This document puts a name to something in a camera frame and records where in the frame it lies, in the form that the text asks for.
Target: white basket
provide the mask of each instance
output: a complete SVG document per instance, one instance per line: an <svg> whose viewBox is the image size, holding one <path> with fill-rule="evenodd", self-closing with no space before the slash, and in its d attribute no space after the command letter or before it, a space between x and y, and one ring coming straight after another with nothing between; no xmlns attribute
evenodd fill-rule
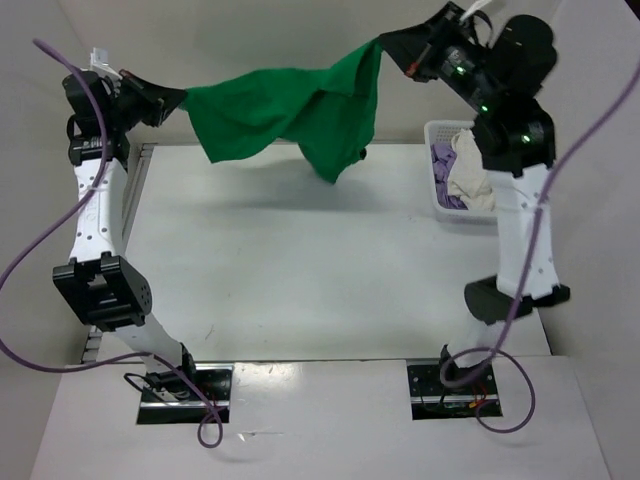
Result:
<svg viewBox="0 0 640 480"><path fill-rule="evenodd" d="M471 128L473 122L462 122L455 120L434 120L424 126L424 139L429 159L429 187L431 188L431 200L436 211L436 218L445 222L464 223L496 223L496 213L484 210L454 210L445 208L438 202L436 192L436 178L433 173L433 158L431 155L431 145L434 143L449 143L453 136L464 128Z"/></svg>

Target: green cloth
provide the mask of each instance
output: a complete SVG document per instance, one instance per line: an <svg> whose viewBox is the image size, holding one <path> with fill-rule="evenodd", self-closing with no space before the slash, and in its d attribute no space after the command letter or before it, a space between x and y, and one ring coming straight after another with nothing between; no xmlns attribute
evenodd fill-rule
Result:
<svg viewBox="0 0 640 480"><path fill-rule="evenodd" d="M182 108L212 163L250 157L282 138L334 183L373 138L381 53L372 41L329 69L257 70L190 88Z"/></svg>

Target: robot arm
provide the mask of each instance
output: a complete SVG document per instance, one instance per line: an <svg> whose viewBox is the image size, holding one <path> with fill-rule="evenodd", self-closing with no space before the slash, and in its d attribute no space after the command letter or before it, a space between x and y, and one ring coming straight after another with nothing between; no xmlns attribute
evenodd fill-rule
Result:
<svg viewBox="0 0 640 480"><path fill-rule="evenodd" d="M525 264L537 197L555 161L553 121L534 97L557 53L551 28L536 17L513 17L490 46L481 45L475 32L476 19L492 28L486 14L476 12L464 21L463 15L449 2L427 22L385 33L378 42L409 78L444 81L477 113L472 132L496 195L500 264L497 275L465 287L465 301L473 317L489 327L507 317ZM553 264L549 205L543 206L531 269L518 318L570 296ZM479 346L473 343L478 338L470 338L456 350Z"/></svg>
<svg viewBox="0 0 640 480"><path fill-rule="evenodd" d="M124 70L116 74L104 68L104 64L102 67L110 76L100 76L94 71L81 74L103 112L109 160L96 192L79 212L69 262L54 268L53 282L82 323L113 332L134 351L162 356L191 378L195 370L193 360L184 345L171 338L151 312L149 283L125 259L122 239L129 156L126 133L140 121L160 126L184 100L186 92L153 85ZM67 124L69 160L82 198L99 173L100 130L75 77L65 78L63 86L74 110ZM185 393L185 386L165 365L153 357L144 357L143 361L154 385L166 388L176 397Z"/></svg>

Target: white table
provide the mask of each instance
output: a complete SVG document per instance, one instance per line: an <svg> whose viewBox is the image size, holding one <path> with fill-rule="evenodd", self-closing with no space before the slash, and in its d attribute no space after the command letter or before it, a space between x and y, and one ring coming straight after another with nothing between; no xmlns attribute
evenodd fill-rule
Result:
<svg viewBox="0 0 640 480"><path fill-rule="evenodd" d="M424 146L368 151L328 185L293 145L216 165L155 148L127 256L196 360L437 357L475 321L463 289L497 271L495 227L434 218ZM549 355L537 312L506 349Z"/></svg>
<svg viewBox="0 0 640 480"><path fill-rule="evenodd" d="M230 423L213 451L198 445L195 425L135 425L138 394L122 374L141 365L65 375L31 478L609 478L570 362L522 362L538 410L512 435L475 419L412 421L403 361L236 364ZM505 418L488 421L514 425L527 388L505 360L494 369Z"/></svg>

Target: purple cable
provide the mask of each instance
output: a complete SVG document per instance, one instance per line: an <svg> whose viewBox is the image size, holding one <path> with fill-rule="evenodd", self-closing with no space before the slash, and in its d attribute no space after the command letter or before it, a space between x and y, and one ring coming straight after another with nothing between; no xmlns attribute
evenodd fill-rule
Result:
<svg viewBox="0 0 640 480"><path fill-rule="evenodd" d="M105 173L106 168L107 168L107 129L106 129L106 126L104 124L104 117L102 116L102 112L100 111L100 107L98 106L98 102L96 101L95 97L91 93L91 90L89 89L89 86L87 85L87 83L84 81L84 79L80 75L80 70L77 67L73 66L71 63L69 63L53 47L51 47L50 45L46 44L42 40L34 39L33 43L35 44L36 47L38 47L44 53L49 55L51 58L53 58L57 62L59 62L62 65L64 65L67 68L67 70L69 70L73 74L73 76L78 80L80 86L82 87L82 89L86 93L87 98L89 98L89 101L91 102L91 106L93 107L93 110L96 113L96 117L98 119L98 125L100 126L100 138L101 138L101 141L102 141L102 159L101 159L101 162L100 162L100 168L98 169L98 173L96 174L96 178L94 179L93 184L91 185L91 188L87 191L87 193L67 213L65 213L59 220L54 222L41 235L39 235L33 242L31 242L22 252L20 252L16 256L16 258L9 264L9 266L7 266L7 268L4 270L4 272L2 272L2 274L0 274L0 291L2 291L2 288L4 287L4 285L6 284L7 280L9 279L9 276L18 267L18 265L20 265L20 263L22 263L22 261L38 245L40 245L44 240L46 240L47 237L49 237L49 235L51 235L58 228L60 228L60 226L62 226L67 220L69 220L71 217L73 217L82 207L84 207L91 200L91 198L95 194L95 190L94 189L98 185L100 185L100 182L102 181L102 177L104 176L104 173ZM198 398L204 403L205 407L207 408L208 413L202 419L202 421L200 422L200 425L198 425L198 432L197 432L198 442L200 442L200 444L205 448L215 448L218 445L220 445L220 443L222 442L222 433L223 433L223 431L222 431L222 419L220 418L220 415L218 413L218 409L211 404L209 399L207 399L207 397L204 396L204 394L200 391L200 389L198 387L196 387L196 385L194 385L193 382L191 380L189 380L183 372L178 370L176 367L171 365L170 362L168 362L167 360L165 360L164 358L162 358L159 355L155 355L155 354L152 354L152 353L149 353L149 352L128 353L126 355L120 355L120 356L113 357L113 358L110 358L110 359L107 359L107 360L102 360L100 362L92 363L90 365L81 365L81 366L77 366L77 367L60 368L60 367L46 367L46 366L43 366L43 365L38 365L37 363L30 362L29 360L26 360L26 359L20 357L17 353L15 353L13 350L11 350L7 346L7 344L4 343L4 341L1 338L0 338L0 351L2 351L2 353L4 353L7 357L9 357L14 362L22 365L23 367L30 368L31 370L36 370L38 372L44 372L44 373L84 372L84 371L87 371L87 370L92 370L94 368L101 367L103 365L112 365L112 364L121 362L122 360L127 360L127 359L130 359L130 358L153 357L155 360L157 360L158 362L162 363L167 368L169 368L173 373L175 373L180 378L180 380L182 380L185 383L185 385L187 387L189 387L189 389L192 390L198 396ZM207 443L202 438L202 431L203 431L204 425L210 423L212 420L215 421L218 424L218 438L216 439L216 441L214 443Z"/></svg>
<svg viewBox="0 0 640 480"><path fill-rule="evenodd" d="M505 352L503 352L501 348L504 345L504 342L507 339L507 336L509 335L509 330L511 329L511 326L516 318L516 312L518 311L520 300L522 299L522 292L524 291L524 286L526 285L527 279L529 278L529 270L530 270L529 267L531 266L531 262L533 260L533 254L536 248L536 244L538 242L538 235L540 233L540 225L542 223L542 214L543 214L542 206L549 200L549 191L551 190L551 187L556 181L558 174L567 165L567 163L575 155L575 153L578 150L580 150L580 148L582 148L582 146L587 142L587 140L589 140L593 135L595 135L618 111L618 109L629 98L629 95L631 95L631 92L637 86L639 80L640 80L640 62L638 62L638 65L636 66L636 69L633 73L633 76L631 77L631 80L622 90L622 92L620 93L616 101L613 102L613 104L607 109L607 111L584 134L582 134L582 136L569 148L569 150L567 150L567 152L562 156L562 158L560 158L560 160L558 160L558 162L555 164L554 168L551 169L551 171L549 172L547 180L545 181L544 185L542 186L542 190L540 191L540 199L538 200L536 213L533 218L533 227L531 229L531 240L529 242L529 248L527 250L527 255L525 257L524 265L522 267L522 274L520 275L518 288L516 289L516 294L514 295L513 301L511 302L511 307L509 308L509 313L505 320L504 328L502 329L502 332L500 333L500 337L498 338L498 341L496 342L495 346L492 348L472 348L468 350L463 350L462 352L458 352L457 354L453 355L451 358L447 359L447 361L445 361L442 364L442 368L440 370L440 381L444 386L448 388L460 388L460 387L474 383L476 380L480 378L484 369L487 367L487 365L491 363L491 361L496 357L498 353L500 353L501 355L504 355L506 358L511 360L511 362L514 363L514 365L518 368L518 370L520 370L520 372L522 373L522 376L527 382L527 385L529 386L529 390L531 391L531 410L529 411L527 418L523 422L521 422L516 427L505 429L505 430L490 427L489 425L484 423L482 420L480 420L479 413L478 411L476 411L476 417L478 418L478 421L480 421L481 425L492 432L512 433L520 430L527 423L529 423L529 421L531 420L531 417L533 416L533 412L535 410L535 394L533 390L533 385L531 383L531 379L522 368L522 365L520 365L520 363L511 355L508 355ZM488 351L489 356L486 359L484 359L468 375L455 381L446 380L445 378L446 370L458 358L463 357L464 355L468 355L470 353L483 352L483 351Z"/></svg>

